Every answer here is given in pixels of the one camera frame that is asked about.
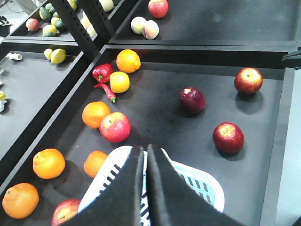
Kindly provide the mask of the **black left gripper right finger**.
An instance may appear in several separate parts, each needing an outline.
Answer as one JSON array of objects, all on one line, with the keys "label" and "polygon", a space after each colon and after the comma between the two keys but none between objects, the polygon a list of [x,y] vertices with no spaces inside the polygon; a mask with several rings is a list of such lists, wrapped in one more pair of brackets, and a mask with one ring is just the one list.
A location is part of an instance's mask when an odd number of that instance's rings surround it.
[{"label": "black left gripper right finger", "polygon": [[147,146],[147,196],[153,226],[239,226],[181,179],[161,148]]}]

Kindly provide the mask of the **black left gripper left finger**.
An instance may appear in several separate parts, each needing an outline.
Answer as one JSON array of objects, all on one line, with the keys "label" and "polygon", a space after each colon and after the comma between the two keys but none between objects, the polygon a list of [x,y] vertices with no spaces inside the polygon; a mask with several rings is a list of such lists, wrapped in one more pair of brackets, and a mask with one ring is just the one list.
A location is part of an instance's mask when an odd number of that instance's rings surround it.
[{"label": "black left gripper left finger", "polygon": [[65,226],[139,226],[144,153],[141,146],[120,146],[100,168]]}]

